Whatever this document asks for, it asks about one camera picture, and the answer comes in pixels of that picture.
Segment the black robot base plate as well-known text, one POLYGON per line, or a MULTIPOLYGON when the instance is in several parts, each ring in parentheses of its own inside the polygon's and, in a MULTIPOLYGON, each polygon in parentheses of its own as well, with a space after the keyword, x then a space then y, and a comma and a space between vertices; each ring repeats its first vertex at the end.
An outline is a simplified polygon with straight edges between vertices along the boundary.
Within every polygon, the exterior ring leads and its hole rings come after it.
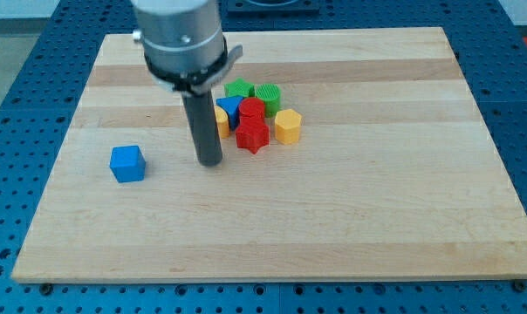
POLYGON ((225 0, 226 10, 231 14, 249 13, 317 13, 320 0, 225 0))

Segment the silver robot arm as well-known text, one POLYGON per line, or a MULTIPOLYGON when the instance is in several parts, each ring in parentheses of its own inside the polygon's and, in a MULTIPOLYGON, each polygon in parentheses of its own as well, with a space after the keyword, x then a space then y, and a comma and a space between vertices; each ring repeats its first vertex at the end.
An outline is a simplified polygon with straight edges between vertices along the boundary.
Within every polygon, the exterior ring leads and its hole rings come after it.
POLYGON ((229 48, 216 0, 132 0, 148 70, 185 96, 221 82, 243 55, 229 48))

